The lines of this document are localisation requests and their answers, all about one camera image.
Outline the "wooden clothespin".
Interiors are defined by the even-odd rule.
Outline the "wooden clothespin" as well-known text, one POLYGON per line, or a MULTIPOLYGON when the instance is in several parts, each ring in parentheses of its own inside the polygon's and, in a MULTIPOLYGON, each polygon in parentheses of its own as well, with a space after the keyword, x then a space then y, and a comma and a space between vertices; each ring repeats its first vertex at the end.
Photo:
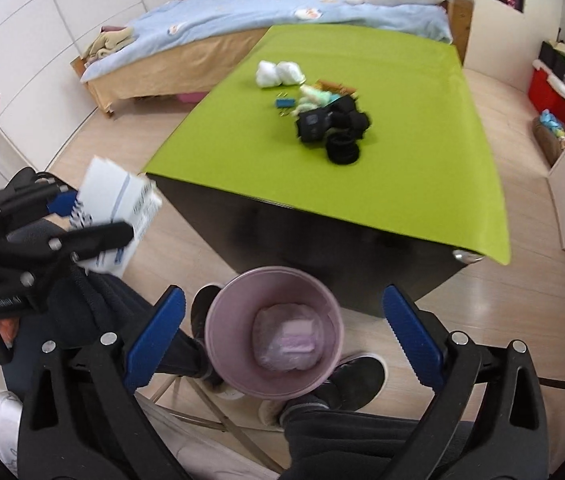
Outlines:
POLYGON ((315 87, 322 91, 337 94, 338 96, 354 96, 356 89, 346 86, 345 84, 338 84, 337 82, 325 81, 319 79, 316 81, 315 87))

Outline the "pink trash bin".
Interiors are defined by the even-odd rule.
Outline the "pink trash bin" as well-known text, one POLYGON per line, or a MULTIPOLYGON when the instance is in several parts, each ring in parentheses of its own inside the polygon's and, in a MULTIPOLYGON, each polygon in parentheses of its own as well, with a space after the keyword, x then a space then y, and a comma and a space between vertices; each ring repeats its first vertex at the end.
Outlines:
POLYGON ((226 284, 204 328, 206 354, 220 378, 263 400, 294 399, 318 387, 338 364, 345 336, 333 293, 313 276, 283 266, 254 269, 226 284), (319 326, 314 352, 280 351, 280 326, 290 320, 319 326))

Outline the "brown basket with toys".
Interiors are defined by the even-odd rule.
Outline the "brown basket with toys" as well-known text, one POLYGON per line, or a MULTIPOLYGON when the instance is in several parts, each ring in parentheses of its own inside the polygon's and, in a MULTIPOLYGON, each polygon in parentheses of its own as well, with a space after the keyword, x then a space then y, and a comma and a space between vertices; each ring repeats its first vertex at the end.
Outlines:
POLYGON ((552 167, 565 150, 565 125, 550 110, 543 110, 532 122, 532 133, 552 167))

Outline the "bed with blue sheet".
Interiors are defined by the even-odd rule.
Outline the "bed with blue sheet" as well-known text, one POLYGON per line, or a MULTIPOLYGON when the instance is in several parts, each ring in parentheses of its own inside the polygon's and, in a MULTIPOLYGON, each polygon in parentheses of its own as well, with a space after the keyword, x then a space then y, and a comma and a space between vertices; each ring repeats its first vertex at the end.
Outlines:
POLYGON ((179 0, 136 18, 126 45, 104 58, 89 52, 71 66, 98 110, 155 96, 208 92, 276 25, 352 25, 467 46, 473 3, 372 6, 353 0, 179 0))

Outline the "red storage box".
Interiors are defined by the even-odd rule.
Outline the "red storage box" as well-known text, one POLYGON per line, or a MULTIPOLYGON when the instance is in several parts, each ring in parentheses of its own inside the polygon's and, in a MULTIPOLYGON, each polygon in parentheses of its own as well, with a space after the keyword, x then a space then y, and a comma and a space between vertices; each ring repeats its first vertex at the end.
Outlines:
POLYGON ((529 100, 539 113, 548 110, 565 125, 565 84, 542 61, 534 60, 532 67, 529 100))

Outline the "mint green socks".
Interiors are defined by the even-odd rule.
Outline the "mint green socks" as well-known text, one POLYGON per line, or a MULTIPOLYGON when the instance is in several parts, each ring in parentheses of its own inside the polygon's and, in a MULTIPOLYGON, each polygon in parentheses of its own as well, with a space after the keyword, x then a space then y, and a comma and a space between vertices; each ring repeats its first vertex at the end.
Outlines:
POLYGON ((302 113, 326 107, 340 98, 338 93, 317 89, 309 84, 302 84, 299 90, 300 99, 292 112, 293 116, 299 116, 302 113))

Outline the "folded beige blanket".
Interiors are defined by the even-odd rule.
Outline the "folded beige blanket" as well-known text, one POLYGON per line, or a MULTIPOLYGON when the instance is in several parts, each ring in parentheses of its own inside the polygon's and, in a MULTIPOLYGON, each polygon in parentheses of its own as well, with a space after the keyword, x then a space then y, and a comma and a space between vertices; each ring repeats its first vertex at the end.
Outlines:
POLYGON ((83 51, 81 58, 86 64, 94 63, 119 52, 135 40, 133 27, 103 27, 83 51))

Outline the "blue binder clip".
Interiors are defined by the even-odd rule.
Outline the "blue binder clip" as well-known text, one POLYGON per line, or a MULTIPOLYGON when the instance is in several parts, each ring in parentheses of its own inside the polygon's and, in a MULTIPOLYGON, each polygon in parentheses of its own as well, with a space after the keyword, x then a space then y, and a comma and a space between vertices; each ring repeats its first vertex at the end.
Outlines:
POLYGON ((287 93, 279 93, 274 101, 274 106, 280 117, 285 117, 290 115, 293 110, 297 107, 298 102, 296 98, 288 96, 287 93))

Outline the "white cardboard box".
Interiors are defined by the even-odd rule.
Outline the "white cardboard box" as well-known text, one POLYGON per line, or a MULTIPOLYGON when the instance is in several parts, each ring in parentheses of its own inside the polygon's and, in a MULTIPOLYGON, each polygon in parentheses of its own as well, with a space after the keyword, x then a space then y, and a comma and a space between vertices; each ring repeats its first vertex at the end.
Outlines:
POLYGON ((126 171, 110 159, 95 156, 78 188, 70 228, 124 221, 134 229, 134 237, 126 247, 102 252, 82 267, 122 278, 161 207, 156 183, 143 174, 126 171))

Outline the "pink box under bed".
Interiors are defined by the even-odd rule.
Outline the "pink box under bed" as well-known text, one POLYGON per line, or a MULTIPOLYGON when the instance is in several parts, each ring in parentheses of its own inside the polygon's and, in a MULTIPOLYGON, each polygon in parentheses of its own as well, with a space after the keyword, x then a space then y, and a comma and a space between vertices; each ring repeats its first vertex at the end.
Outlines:
POLYGON ((200 103, 207 95, 209 94, 208 91, 202 92, 186 92, 186 93, 177 93, 176 98, 185 104, 198 104, 200 103))

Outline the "black socks with logo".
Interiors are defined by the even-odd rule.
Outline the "black socks with logo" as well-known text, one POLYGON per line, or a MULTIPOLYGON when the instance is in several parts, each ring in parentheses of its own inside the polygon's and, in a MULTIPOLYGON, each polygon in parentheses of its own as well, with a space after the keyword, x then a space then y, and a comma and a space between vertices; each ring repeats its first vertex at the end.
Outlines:
POLYGON ((324 141, 331 131, 344 131, 362 140, 371 118, 359 110, 352 96, 340 96, 330 104, 301 112, 296 120, 297 137, 303 143, 324 141))

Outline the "green top table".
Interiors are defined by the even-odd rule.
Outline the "green top table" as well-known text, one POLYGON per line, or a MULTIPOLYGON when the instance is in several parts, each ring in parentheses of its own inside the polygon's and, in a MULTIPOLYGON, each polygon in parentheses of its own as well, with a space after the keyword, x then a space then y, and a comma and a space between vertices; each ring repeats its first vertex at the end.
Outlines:
POLYGON ((511 262, 506 205, 457 51, 345 25, 269 29, 146 166, 232 270, 285 266, 376 315, 469 257, 511 262))

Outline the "white socks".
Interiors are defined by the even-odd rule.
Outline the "white socks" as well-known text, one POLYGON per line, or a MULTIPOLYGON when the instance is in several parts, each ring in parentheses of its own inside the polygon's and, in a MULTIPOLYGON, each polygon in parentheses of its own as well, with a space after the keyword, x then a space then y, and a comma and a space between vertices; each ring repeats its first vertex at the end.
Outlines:
POLYGON ((272 63, 261 61, 255 73, 258 88, 276 88, 280 86, 301 86, 307 81, 300 66, 293 62, 272 63))

